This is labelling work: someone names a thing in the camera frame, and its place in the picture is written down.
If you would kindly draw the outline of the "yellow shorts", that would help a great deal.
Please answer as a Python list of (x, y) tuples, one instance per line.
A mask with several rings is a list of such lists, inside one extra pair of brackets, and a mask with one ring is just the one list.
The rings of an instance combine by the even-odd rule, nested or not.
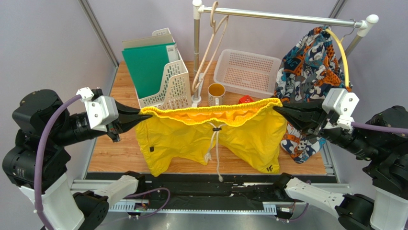
[(136, 126), (136, 139), (153, 176), (159, 176), (173, 158), (207, 165), (219, 159), (220, 146), (261, 173), (278, 173), (280, 142), (287, 121), (277, 112), (277, 98), (210, 107), (161, 110), (145, 107), (147, 119)]

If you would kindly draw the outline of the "beige clothes hanger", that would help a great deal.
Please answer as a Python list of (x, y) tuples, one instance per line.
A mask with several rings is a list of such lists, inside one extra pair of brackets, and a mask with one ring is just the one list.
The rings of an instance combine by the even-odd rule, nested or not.
[(212, 34), (210, 36), (208, 45), (203, 54), (203, 58), (199, 59), (199, 35), (200, 35), (200, 24), (201, 15), (204, 13), (204, 5), (201, 0), (193, 1), (193, 17), (194, 17), (194, 79), (192, 83), (191, 90), (194, 96), (199, 96), (201, 94), (201, 88), (203, 81), (209, 71), (209, 67), (215, 59), (222, 40), (224, 38), (229, 16), (226, 15), (220, 21), (215, 20), (215, 11), (219, 6), (218, 1), (214, 1), (210, 9), (210, 27), (212, 29)]

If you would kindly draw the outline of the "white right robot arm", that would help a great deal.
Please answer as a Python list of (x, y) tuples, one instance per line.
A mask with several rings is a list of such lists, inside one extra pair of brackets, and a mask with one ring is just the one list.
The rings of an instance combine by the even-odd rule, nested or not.
[(392, 106), (368, 122), (353, 122), (322, 100), (285, 103), (277, 107), (295, 128), (322, 137), (357, 160), (368, 161), (375, 197), (334, 193), (282, 173), (273, 183), (275, 194), (313, 205), (334, 216), (347, 230), (402, 230), (408, 220), (408, 113)]

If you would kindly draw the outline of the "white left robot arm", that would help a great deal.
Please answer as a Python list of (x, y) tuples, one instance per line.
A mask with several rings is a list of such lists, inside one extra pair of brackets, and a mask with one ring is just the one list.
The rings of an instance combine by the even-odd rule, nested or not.
[(22, 99), (12, 118), (19, 130), (2, 168), (31, 200), (45, 230), (94, 230), (109, 208), (128, 196), (141, 196), (146, 188), (144, 175), (128, 171), (95, 191), (71, 191), (66, 146), (104, 135), (118, 142), (122, 133), (149, 119), (101, 89), (79, 89), (66, 102), (53, 90), (35, 91)]

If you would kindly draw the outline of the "patterned blue orange shorts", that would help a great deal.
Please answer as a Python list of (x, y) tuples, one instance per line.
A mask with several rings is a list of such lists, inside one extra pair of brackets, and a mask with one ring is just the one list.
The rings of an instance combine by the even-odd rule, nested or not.
[(316, 27), (283, 57), (274, 96), (283, 103), (324, 99), (332, 88), (345, 88), (343, 67), (336, 58), (335, 40)]

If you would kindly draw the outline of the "yellow clothes hanger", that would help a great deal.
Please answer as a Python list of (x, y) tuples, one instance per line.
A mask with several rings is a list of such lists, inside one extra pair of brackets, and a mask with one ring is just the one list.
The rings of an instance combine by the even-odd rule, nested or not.
[(345, 85), (345, 89), (348, 92), (351, 92), (351, 86), (350, 86), (350, 76), (349, 76), (349, 65), (348, 65), (348, 61), (347, 61), (347, 55), (345, 52), (345, 49), (343, 47), (343, 40), (346, 36), (351, 35), (351, 33), (349, 34), (345, 34), (341, 39), (339, 39), (337, 37), (337, 35), (329, 28), (325, 29), (325, 32), (328, 33), (337, 43), (337, 46), (339, 47), (339, 51), (341, 54), (341, 58), (342, 58), (342, 63), (343, 63), (343, 72), (344, 72), (344, 85)]

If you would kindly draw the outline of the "white perforated file holder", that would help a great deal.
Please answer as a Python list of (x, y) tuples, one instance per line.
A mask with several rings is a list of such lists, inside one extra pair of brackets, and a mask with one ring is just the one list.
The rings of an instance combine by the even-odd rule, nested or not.
[(177, 44), (167, 46), (170, 63), (163, 68), (158, 93), (138, 98), (140, 108), (156, 107), (161, 110), (188, 108), (192, 105), (189, 72)]

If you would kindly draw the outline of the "red cube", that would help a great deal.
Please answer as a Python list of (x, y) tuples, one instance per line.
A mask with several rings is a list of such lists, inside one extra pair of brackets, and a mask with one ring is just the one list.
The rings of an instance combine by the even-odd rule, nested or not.
[(254, 100), (249, 95), (245, 95), (239, 99), (238, 104), (247, 104), (252, 102), (254, 102)]

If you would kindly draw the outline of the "green folder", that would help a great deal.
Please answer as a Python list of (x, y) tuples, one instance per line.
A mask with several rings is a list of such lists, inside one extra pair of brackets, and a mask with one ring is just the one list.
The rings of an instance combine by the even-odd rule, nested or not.
[(122, 55), (139, 99), (158, 93), (165, 65), (180, 59), (175, 42), (125, 48)]

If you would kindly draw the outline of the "white perforated plastic basket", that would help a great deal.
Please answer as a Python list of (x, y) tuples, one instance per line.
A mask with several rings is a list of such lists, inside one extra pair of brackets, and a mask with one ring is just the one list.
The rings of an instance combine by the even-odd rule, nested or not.
[(217, 61), (213, 80), (227, 92), (270, 98), (274, 95), (280, 64), (276, 57), (225, 49)]

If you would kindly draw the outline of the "white mug with yellow interior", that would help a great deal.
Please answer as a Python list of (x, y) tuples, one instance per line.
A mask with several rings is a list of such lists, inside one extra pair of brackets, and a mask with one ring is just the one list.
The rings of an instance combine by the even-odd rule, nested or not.
[(224, 103), (225, 87), (220, 83), (212, 83), (208, 87), (208, 105), (219, 106)]

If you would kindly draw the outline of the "beige folder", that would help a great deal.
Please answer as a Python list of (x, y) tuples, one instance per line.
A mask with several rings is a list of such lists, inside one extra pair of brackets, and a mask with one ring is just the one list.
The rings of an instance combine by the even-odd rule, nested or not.
[(127, 48), (168, 44), (168, 43), (173, 43), (173, 42), (174, 41), (173, 41), (173, 37), (171, 34), (163, 34), (163, 35), (156, 35), (156, 36), (151, 36), (151, 37), (123, 41), (122, 47), (124, 49), (127, 49)]

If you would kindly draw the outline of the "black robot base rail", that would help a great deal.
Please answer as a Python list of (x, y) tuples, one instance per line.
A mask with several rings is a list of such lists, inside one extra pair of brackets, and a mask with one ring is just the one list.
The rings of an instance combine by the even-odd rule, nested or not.
[(261, 210), (263, 202), (291, 202), (273, 192), (278, 175), (227, 174), (220, 182), (215, 174), (166, 173), (145, 175), (145, 189), (165, 187), (170, 190), (167, 209), (178, 210)]

